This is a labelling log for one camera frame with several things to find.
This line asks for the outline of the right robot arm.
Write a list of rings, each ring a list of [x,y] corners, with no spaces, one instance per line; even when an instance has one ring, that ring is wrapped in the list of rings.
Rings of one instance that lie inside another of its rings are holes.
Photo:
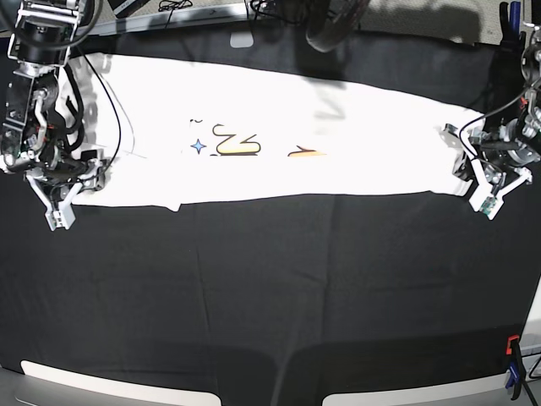
[[[1,9],[8,58],[17,63],[6,94],[1,163],[4,172],[23,174],[50,211],[104,179],[97,151],[73,156],[85,137],[85,108],[68,64],[102,8],[101,1],[22,1],[16,14]]]

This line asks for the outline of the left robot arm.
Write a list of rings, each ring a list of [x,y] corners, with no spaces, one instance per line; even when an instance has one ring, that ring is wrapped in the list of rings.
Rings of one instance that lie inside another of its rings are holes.
[[[532,182],[528,167],[540,161],[540,22],[527,26],[533,32],[522,53],[519,95],[460,128],[448,123],[444,129],[462,148],[454,175],[476,182],[471,199],[479,206]]]

